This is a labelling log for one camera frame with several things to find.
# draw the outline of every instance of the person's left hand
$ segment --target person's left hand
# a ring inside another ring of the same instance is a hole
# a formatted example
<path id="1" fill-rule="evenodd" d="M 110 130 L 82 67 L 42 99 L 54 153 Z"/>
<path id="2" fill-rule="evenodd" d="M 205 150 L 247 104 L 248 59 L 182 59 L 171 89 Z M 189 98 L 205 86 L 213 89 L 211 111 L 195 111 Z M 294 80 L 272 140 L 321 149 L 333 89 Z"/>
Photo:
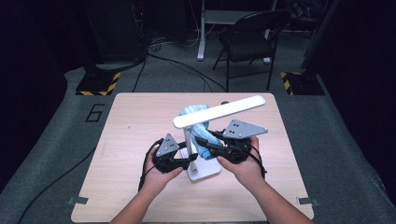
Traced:
<path id="1" fill-rule="evenodd" d="M 181 167 L 178 167 L 167 174 L 164 174 L 161 171 L 157 170 L 157 168 L 153 167 L 154 163 L 152 162 L 152 157 L 154 156 L 155 151 L 156 148 L 153 148 L 148 155 L 145 167 L 145 173 L 147 173 L 147 171 L 148 173 L 146 174 L 145 183 L 143 184 L 143 187 L 141 189 L 143 191 L 146 191 L 153 197 L 156 197 L 158 194 L 160 194 L 161 191 L 163 191 L 163 189 L 165 188 L 166 184 L 174 179 L 176 176 L 180 175 L 180 173 L 183 171 L 183 168 Z"/>

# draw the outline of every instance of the blue object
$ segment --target blue object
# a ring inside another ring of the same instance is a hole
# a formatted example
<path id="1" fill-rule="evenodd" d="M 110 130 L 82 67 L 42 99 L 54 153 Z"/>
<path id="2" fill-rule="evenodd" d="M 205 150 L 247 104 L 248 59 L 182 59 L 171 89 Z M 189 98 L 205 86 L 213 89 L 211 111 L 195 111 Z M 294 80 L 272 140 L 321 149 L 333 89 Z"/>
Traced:
<path id="1" fill-rule="evenodd" d="M 180 112 L 180 116 L 205 110 L 208 108 L 209 105 L 190 105 L 184 108 Z M 199 156 L 201 158 L 204 158 L 206 161 L 212 160 L 214 159 L 214 157 L 210 154 L 209 149 L 207 147 L 202 147 L 197 144 L 195 140 L 195 136 L 202 137 L 206 139 L 209 143 L 222 146 L 220 140 L 207 131 L 208 128 L 209 128 L 209 122 L 195 124 L 191 127 L 191 135 L 192 135 L 191 141 L 197 148 Z"/>

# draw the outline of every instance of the chair leg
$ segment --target chair leg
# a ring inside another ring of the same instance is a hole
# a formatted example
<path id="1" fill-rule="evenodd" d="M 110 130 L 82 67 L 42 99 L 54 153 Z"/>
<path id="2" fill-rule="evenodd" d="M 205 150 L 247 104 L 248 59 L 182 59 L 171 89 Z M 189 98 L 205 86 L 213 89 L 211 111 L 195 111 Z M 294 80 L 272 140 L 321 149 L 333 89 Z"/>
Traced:
<path id="1" fill-rule="evenodd" d="M 274 60 L 275 60 L 275 57 L 271 57 L 271 66 L 270 66 L 270 72 L 268 75 L 268 82 L 267 82 L 267 90 L 268 91 L 270 90 L 271 76 L 272 76 L 272 71 L 274 68 Z"/>
<path id="2" fill-rule="evenodd" d="M 227 80 L 226 80 L 226 88 L 225 91 L 229 91 L 229 84 L 230 84 L 230 60 L 227 58 Z"/>
<path id="3" fill-rule="evenodd" d="M 218 65 L 218 62 L 219 62 L 219 60 L 220 60 L 221 55 L 222 55 L 223 52 L 224 52 L 224 48 L 221 50 L 221 53 L 219 54 L 219 57 L 218 57 L 218 59 L 216 60 L 215 65 L 213 65 L 212 70 L 215 70 L 215 68 L 216 68 L 216 66 Z"/>

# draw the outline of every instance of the tabletop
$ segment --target tabletop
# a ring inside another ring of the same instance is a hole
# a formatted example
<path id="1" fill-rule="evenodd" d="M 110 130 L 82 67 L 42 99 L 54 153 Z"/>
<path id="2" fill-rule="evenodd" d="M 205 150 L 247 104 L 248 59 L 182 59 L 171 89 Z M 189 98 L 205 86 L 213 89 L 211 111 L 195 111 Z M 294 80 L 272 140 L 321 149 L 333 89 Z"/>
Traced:
<path id="1" fill-rule="evenodd" d="M 137 193 L 145 154 L 168 133 L 180 143 L 182 130 L 173 119 L 188 105 L 220 105 L 261 95 L 263 106 L 211 120 L 209 130 L 221 131 L 232 119 L 259 125 L 268 133 L 258 135 L 266 181 L 308 217 L 312 206 L 299 204 L 307 193 L 295 160 L 276 99 L 271 93 L 119 93 L 111 107 L 76 203 L 74 222 L 108 222 Z M 187 172 L 168 183 L 153 201 L 144 222 L 249 222 L 266 217 L 254 197 L 221 169 L 219 174 L 191 181 Z"/>

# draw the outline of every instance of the gray carpet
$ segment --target gray carpet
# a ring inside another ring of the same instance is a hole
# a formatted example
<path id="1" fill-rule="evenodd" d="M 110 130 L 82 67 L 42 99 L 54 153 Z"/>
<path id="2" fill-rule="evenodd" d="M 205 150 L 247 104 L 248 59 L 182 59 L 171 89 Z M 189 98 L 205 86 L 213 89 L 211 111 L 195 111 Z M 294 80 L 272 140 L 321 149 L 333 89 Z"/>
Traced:
<path id="1" fill-rule="evenodd" d="M 396 209 L 388 200 L 375 170 L 350 136 L 331 97 L 288 96 L 281 71 L 298 72 L 308 45 L 305 33 L 283 33 L 279 40 L 270 92 L 276 97 L 296 160 L 314 206 L 316 223 L 396 223 Z M 197 62 L 198 45 L 162 44 L 154 55 L 185 63 L 224 85 L 225 64 L 211 67 L 219 54 L 217 39 L 208 40 L 205 60 Z M 109 63 L 116 68 L 126 63 Z M 262 62 L 253 66 L 262 68 Z M 30 201 L 54 179 L 92 151 L 101 135 L 106 117 L 118 92 L 134 88 L 142 64 L 123 71 L 116 89 L 109 96 L 78 96 L 75 88 L 84 75 L 82 68 L 65 74 L 68 90 L 63 103 L 28 158 L 0 195 L 0 222 L 16 223 Z M 232 71 L 245 70 L 235 65 Z M 267 75 L 232 79 L 230 91 L 265 91 Z M 212 91 L 223 91 L 210 82 Z M 136 92 L 210 91 L 201 78 L 172 64 L 147 58 L 135 88 Z M 92 107 L 102 111 L 98 122 L 86 122 Z M 73 205 L 92 157 L 47 189 L 28 210 L 22 223 L 72 223 Z"/>

